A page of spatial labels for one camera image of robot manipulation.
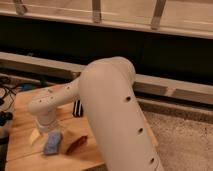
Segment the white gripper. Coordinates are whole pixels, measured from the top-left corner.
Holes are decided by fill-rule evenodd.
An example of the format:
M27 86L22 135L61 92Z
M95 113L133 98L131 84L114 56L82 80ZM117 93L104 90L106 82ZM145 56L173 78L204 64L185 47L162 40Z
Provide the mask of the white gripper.
M58 121L53 121L48 124L41 124L39 121L36 121L37 129L34 129L29 137L30 145L33 145L40 137L41 133L49 133L54 130L59 129Z

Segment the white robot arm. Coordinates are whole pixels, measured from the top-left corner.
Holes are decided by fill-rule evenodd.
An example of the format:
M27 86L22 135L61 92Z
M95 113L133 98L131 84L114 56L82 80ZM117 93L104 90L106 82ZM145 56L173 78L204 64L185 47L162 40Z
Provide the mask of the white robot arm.
M164 171L134 95L135 68L124 57L88 64L63 88L35 96L28 110L42 132L57 127L55 109L80 100L108 171Z

